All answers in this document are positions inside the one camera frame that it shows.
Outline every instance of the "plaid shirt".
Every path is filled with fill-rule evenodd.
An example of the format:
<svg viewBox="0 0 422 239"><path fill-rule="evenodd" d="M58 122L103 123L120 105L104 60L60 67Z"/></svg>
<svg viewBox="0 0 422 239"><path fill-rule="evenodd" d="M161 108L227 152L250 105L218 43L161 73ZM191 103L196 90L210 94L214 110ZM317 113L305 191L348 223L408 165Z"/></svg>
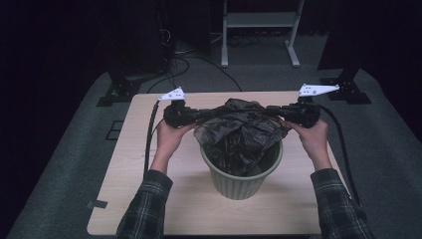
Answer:
<svg viewBox="0 0 422 239"><path fill-rule="evenodd" d="M373 238L366 216L349 198L334 169L314 172L322 238ZM149 170L117 228L117 238L163 237L165 203L173 182L165 174Z"/></svg>
<svg viewBox="0 0 422 239"><path fill-rule="evenodd" d="M311 180L322 238L374 238L365 213L350 199L336 170L319 170L311 174Z"/></svg>

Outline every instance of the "plastic bag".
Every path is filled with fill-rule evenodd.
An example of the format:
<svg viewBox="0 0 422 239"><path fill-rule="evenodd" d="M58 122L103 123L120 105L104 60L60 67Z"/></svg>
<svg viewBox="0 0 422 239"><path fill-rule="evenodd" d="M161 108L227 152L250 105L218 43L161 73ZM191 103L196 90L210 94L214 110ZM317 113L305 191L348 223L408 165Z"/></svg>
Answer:
<svg viewBox="0 0 422 239"><path fill-rule="evenodd" d="M214 110L218 117L194 130L194 136L217 168L244 176L268 148L286 137L290 128L280 118L261 114L264 109L256 102L230 99Z"/></svg>

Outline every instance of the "dark background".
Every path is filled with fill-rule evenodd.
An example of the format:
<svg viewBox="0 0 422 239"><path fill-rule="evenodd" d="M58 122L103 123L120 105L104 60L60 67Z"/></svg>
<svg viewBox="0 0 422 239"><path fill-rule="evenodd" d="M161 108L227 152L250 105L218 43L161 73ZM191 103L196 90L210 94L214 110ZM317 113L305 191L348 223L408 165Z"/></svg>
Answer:
<svg viewBox="0 0 422 239"><path fill-rule="evenodd" d="M233 1L232 7L239 9L292 6L271 0L259 6L252 4L255 1ZM219 31L222 1L194 2L209 7L208 27ZM325 34L339 2L309 0L300 33ZM358 49L362 69L379 81L420 138L420 4L410 0L354 2L342 1L320 67L344 67L354 53L347 50L352 44ZM190 6L189 1L180 3ZM139 62L140 55L134 53L141 50L130 45L127 26L112 0L7 0L0 4L0 237L4 237L97 77L110 68L135 67L148 72L165 70L165 66L151 70Z"/></svg>

